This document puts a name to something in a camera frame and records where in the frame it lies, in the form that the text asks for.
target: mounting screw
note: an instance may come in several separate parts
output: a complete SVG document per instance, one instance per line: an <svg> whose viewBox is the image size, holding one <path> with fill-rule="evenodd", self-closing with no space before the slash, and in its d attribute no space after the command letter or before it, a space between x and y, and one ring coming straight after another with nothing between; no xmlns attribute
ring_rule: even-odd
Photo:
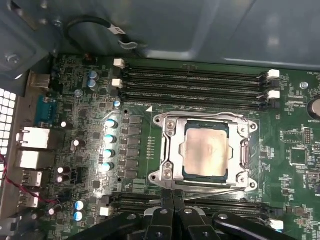
<svg viewBox="0 0 320 240"><path fill-rule="evenodd" d="M160 213L161 213L161 214L167 214L167 213L168 213L168 210L167 210L167 209L162 209L162 210L160 211Z"/></svg>
<svg viewBox="0 0 320 240"><path fill-rule="evenodd" d="M172 129L174 129L175 128L175 122L174 121L168 121L167 123L166 123L166 127L168 128L168 129L170 129L170 130L172 130Z"/></svg>
<svg viewBox="0 0 320 240"><path fill-rule="evenodd" d="M190 209L190 208L187 208L187 209L185 209L184 210L184 212L186 213L186 214L192 214L192 209Z"/></svg>
<svg viewBox="0 0 320 240"><path fill-rule="evenodd" d="M17 64L20 61L20 57L17 54L12 54L6 57L6 61L10 64Z"/></svg>
<svg viewBox="0 0 320 240"><path fill-rule="evenodd" d="M166 179L170 179L172 177L172 172L170 170L165 170L164 171L164 177Z"/></svg>
<svg viewBox="0 0 320 240"><path fill-rule="evenodd" d="M300 82L300 88L301 89L306 90L308 87L309 87L309 83L307 83L305 81Z"/></svg>
<svg viewBox="0 0 320 240"><path fill-rule="evenodd" d="M40 6L41 6L42 9L47 9L48 8L48 1L47 0L43 0L41 2Z"/></svg>
<svg viewBox="0 0 320 240"><path fill-rule="evenodd" d="M250 188L254 189L256 187L256 184L254 182L251 182L250 184Z"/></svg>
<svg viewBox="0 0 320 240"><path fill-rule="evenodd" d="M220 219L222 219L222 220L226 220L226 219L228 219L228 216L227 216L227 214L224 214L224 213L222 213L222 214L219 214L219 216L218 216Z"/></svg>
<svg viewBox="0 0 320 240"><path fill-rule="evenodd" d="M130 214L126 219L128 219L128 220L133 220L133 219L136 219L136 215L134 215L134 214Z"/></svg>

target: integrated circuit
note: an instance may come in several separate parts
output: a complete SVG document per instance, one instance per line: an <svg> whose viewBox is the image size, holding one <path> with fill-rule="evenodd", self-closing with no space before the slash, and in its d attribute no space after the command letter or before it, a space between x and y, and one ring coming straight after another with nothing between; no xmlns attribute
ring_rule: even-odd
<svg viewBox="0 0 320 240"><path fill-rule="evenodd" d="M140 154L140 151L135 148L128 148L128 149L122 149L119 151L120 155L126 155L128 157L138 157Z"/></svg>
<svg viewBox="0 0 320 240"><path fill-rule="evenodd" d="M307 162L307 151L304 148L292 147L290 153L291 165L305 165Z"/></svg>

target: blue capacitor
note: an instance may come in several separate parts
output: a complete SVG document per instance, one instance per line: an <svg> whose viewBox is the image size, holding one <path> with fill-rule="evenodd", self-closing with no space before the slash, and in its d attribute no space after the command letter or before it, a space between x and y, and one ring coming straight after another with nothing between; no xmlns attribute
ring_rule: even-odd
<svg viewBox="0 0 320 240"><path fill-rule="evenodd" d="M91 71L89 72L89 78L97 81L99 79L99 75L96 71Z"/></svg>
<svg viewBox="0 0 320 240"><path fill-rule="evenodd" d="M108 119L106 122L105 122L105 125L108 127L108 128L112 128L112 129L116 129L118 124L115 120L113 119Z"/></svg>
<svg viewBox="0 0 320 240"><path fill-rule="evenodd" d="M81 211L76 211L74 214L73 214L73 219L77 222L80 222L82 219L84 218L84 215Z"/></svg>
<svg viewBox="0 0 320 240"><path fill-rule="evenodd" d="M93 79L90 79L87 83L87 86L92 90L92 91L95 91L98 89L98 84L95 80Z"/></svg>
<svg viewBox="0 0 320 240"><path fill-rule="evenodd" d="M116 100L116 101L113 102L113 106L114 106L115 108L120 108L121 102L120 102L119 100Z"/></svg>
<svg viewBox="0 0 320 240"><path fill-rule="evenodd" d="M109 172L111 171L112 169L114 169L115 165L113 162L106 162L106 163L103 163L102 166L101 166L101 172Z"/></svg>
<svg viewBox="0 0 320 240"><path fill-rule="evenodd" d="M84 200L84 199L80 199L79 201L76 201L75 204L74 204L74 208L77 210L77 211L81 211L83 210L87 205L87 201Z"/></svg>

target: capacitor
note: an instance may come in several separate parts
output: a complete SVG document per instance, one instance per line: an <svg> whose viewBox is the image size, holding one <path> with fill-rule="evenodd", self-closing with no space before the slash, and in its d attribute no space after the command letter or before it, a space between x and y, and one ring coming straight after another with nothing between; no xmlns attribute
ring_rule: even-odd
<svg viewBox="0 0 320 240"><path fill-rule="evenodd" d="M74 91L74 96L76 98L81 98L84 95L84 91L82 91L81 89L77 89Z"/></svg>
<svg viewBox="0 0 320 240"><path fill-rule="evenodd" d="M80 222L84 218L85 214L85 211L76 211L73 214L73 220Z"/></svg>
<svg viewBox="0 0 320 240"><path fill-rule="evenodd" d="M108 119L106 122L105 122L105 125L108 127L108 128L112 128L112 129L116 129L118 127L118 124L115 120L113 119Z"/></svg>
<svg viewBox="0 0 320 240"><path fill-rule="evenodd" d="M87 83L87 86L92 90L92 91L95 91L98 89L98 84L95 80L93 79L90 79Z"/></svg>
<svg viewBox="0 0 320 240"><path fill-rule="evenodd" d="M118 109L121 106L121 102L119 100L116 100L113 102L113 106Z"/></svg>
<svg viewBox="0 0 320 240"><path fill-rule="evenodd" d="M101 172L109 172L114 169L115 164L113 162L105 162L101 165Z"/></svg>
<svg viewBox="0 0 320 240"><path fill-rule="evenodd" d="M59 175L57 178L56 178L56 182L61 184L61 183L64 183L64 182L67 182L67 181L70 181L70 176L69 175Z"/></svg>
<svg viewBox="0 0 320 240"><path fill-rule="evenodd" d="M57 205L55 205L55 206L53 206L52 208L49 209L48 214L50 216L53 216L53 215L55 215L55 214L57 214L57 213L59 213L61 211L62 211L61 204L57 204Z"/></svg>
<svg viewBox="0 0 320 240"><path fill-rule="evenodd" d="M86 141L84 141L84 140L74 140L73 141L73 145L75 146L75 147L85 147L86 146Z"/></svg>
<svg viewBox="0 0 320 240"><path fill-rule="evenodd" d="M96 71L90 71L89 72L89 78L91 80L94 80L94 81L98 81L99 80L99 75Z"/></svg>
<svg viewBox="0 0 320 240"><path fill-rule="evenodd" d="M102 155L103 155L103 158L109 159L109 158L113 158L116 155L116 153L114 150L105 149Z"/></svg>
<svg viewBox="0 0 320 240"><path fill-rule="evenodd" d="M117 138L113 135L107 134L104 136L104 141L107 144L114 144L117 141Z"/></svg>
<svg viewBox="0 0 320 240"><path fill-rule="evenodd" d="M69 166L64 166L64 167L58 167L56 170L59 174L68 174L71 172L71 167Z"/></svg>
<svg viewBox="0 0 320 240"><path fill-rule="evenodd" d="M79 201L76 201L74 204L74 208L77 211L83 210L87 206L87 201L84 199L80 199Z"/></svg>
<svg viewBox="0 0 320 240"><path fill-rule="evenodd" d="M72 130L74 128L74 125L72 123L66 122L66 121L61 122L60 125L63 129L66 129L66 130Z"/></svg>

